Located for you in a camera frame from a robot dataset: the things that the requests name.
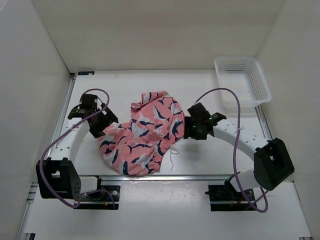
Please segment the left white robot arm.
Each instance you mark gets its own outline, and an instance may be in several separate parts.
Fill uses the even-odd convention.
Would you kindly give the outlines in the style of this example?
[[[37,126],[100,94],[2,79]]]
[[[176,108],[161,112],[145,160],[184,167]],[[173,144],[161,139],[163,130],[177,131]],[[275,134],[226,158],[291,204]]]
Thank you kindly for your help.
[[[93,200],[100,200],[105,188],[97,177],[81,178],[75,168],[75,160],[87,134],[95,139],[105,136],[104,130],[118,122],[115,114],[95,94],[84,93],[79,104],[73,107],[67,117],[64,133],[36,164],[36,175],[40,195],[44,199],[60,197],[78,200],[88,194]]]

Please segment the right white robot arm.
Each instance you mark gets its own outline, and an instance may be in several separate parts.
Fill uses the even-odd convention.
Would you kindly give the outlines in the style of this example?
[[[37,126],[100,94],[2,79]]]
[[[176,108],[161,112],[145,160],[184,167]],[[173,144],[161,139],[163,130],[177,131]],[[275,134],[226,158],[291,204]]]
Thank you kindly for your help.
[[[208,135],[233,145],[253,161],[253,169],[235,172],[225,181],[224,193],[230,200],[238,199],[243,191],[254,188],[274,190],[295,172],[285,143],[274,138],[259,138],[231,123],[221,113],[210,114],[199,102],[188,110],[184,118],[184,138],[206,140]]]

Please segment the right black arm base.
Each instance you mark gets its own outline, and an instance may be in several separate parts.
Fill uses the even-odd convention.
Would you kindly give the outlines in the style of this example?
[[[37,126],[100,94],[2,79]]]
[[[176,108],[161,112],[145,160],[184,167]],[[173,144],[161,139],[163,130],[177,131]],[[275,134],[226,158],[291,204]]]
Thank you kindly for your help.
[[[230,183],[235,175],[231,175],[224,182],[208,183],[208,190],[205,192],[209,196],[211,212],[242,212],[253,211],[243,194],[234,190]]]

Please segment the pink shark print shorts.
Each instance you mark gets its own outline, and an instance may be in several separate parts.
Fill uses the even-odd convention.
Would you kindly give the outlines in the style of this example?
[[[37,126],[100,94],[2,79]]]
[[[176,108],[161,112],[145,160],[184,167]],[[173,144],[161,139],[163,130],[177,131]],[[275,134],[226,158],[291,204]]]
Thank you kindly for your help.
[[[145,92],[130,106],[131,119],[113,123],[98,138],[104,162],[125,176],[158,172],[167,150],[184,136],[185,114],[166,91]]]

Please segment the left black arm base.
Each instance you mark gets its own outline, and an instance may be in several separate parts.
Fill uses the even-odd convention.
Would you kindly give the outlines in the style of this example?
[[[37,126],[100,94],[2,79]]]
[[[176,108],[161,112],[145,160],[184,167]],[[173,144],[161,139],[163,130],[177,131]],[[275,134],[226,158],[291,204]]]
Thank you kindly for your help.
[[[118,210],[121,196],[120,181],[98,176],[81,176],[80,204],[75,210]]]

